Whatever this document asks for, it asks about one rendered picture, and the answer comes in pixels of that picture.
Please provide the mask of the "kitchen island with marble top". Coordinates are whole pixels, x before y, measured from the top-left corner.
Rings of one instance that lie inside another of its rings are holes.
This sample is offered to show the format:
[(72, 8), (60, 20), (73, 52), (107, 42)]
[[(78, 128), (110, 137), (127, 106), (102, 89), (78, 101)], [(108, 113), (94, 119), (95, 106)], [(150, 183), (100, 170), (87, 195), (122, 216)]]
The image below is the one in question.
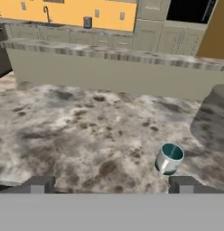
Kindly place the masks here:
[(23, 38), (1, 46), (20, 81), (224, 102), (224, 60)]

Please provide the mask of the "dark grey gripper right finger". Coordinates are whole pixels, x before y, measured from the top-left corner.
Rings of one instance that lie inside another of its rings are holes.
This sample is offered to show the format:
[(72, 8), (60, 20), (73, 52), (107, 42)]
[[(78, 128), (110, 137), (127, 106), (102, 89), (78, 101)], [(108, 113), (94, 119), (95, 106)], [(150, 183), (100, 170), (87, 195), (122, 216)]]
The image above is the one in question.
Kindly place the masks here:
[(223, 190), (202, 185), (191, 176), (170, 176), (169, 192), (176, 194), (224, 194)]

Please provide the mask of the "beige tall cabinet unit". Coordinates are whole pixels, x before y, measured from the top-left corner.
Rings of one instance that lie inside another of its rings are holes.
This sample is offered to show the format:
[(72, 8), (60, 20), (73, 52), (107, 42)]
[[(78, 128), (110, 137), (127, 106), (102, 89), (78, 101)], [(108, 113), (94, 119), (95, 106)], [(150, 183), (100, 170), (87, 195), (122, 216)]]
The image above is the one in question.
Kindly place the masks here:
[(171, 0), (137, 0), (133, 30), (134, 50), (186, 56), (197, 54), (210, 19), (206, 24), (167, 20), (170, 3)]

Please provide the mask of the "metal sink tap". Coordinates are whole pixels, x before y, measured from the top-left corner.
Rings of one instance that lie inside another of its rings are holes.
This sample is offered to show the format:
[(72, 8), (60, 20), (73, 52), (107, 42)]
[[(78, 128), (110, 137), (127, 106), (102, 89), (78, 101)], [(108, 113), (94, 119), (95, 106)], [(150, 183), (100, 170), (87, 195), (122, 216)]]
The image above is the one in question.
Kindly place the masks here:
[(43, 12), (46, 13), (48, 23), (51, 23), (51, 22), (52, 22), (52, 19), (51, 19), (51, 17), (50, 17), (49, 8), (48, 8), (47, 5), (45, 5), (45, 6), (43, 7)]

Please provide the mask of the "small grey countertop appliance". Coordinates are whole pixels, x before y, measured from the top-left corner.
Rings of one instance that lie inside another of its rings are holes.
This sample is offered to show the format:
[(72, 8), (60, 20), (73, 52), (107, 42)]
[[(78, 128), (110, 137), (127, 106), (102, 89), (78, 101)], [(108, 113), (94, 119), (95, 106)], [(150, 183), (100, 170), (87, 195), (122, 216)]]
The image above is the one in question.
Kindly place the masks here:
[(92, 18), (91, 17), (84, 17), (83, 18), (83, 27), (85, 29), (90, 29), (92, 27)]

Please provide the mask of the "dark grey appliance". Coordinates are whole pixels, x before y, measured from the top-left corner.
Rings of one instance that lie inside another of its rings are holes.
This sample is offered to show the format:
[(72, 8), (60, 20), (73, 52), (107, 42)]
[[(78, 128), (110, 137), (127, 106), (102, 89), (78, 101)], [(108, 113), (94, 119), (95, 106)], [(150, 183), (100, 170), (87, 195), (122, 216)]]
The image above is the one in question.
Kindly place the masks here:
[(7, 40), (5, 25), (0, 23), (0, 78), (12, 71), (12, 66), (6, 49), (1, 47), (1, 42)]

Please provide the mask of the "white mug with teal inside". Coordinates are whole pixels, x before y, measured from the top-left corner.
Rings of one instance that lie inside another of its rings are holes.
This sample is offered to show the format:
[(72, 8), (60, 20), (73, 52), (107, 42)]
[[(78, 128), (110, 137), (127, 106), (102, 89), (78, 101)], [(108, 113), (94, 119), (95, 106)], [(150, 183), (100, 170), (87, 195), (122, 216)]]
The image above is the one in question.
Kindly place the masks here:
[(184, 150), (175, 143), (164, 143), (155, 159), (155, 168), (163, 175), (173, 175), (184, 158)]

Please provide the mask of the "black built-in oven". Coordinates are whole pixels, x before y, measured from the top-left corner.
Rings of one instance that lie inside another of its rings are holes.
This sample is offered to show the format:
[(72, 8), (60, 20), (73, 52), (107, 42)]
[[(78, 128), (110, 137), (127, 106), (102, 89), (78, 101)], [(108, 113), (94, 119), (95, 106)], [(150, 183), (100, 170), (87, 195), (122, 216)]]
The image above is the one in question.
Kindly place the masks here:
[(206, 24), (217, 0), (171, 0), (166, 19)]

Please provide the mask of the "beige base cabinet run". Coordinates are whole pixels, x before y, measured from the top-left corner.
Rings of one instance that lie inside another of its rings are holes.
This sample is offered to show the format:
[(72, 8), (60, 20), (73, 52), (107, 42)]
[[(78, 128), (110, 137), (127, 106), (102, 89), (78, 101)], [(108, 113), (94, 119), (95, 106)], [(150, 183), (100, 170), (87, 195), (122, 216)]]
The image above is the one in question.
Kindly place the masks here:
[(6, 32), (12, 38), (77, 43), (110, 48), (131, 49), (133, 43), (133, 34), (131, 32), (84, 29), (53, 23), (8, 23)]

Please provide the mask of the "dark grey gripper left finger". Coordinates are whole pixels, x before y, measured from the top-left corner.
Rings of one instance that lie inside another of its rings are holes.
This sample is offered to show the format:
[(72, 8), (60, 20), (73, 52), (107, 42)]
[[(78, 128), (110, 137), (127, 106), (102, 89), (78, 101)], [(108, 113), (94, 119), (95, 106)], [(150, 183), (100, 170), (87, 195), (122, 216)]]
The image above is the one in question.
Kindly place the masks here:
[(47, 194), (55, 192), (54, 176), (32, 176), (29, 180), (17, 186), (0, 185), (0, 193), (31, 193)]

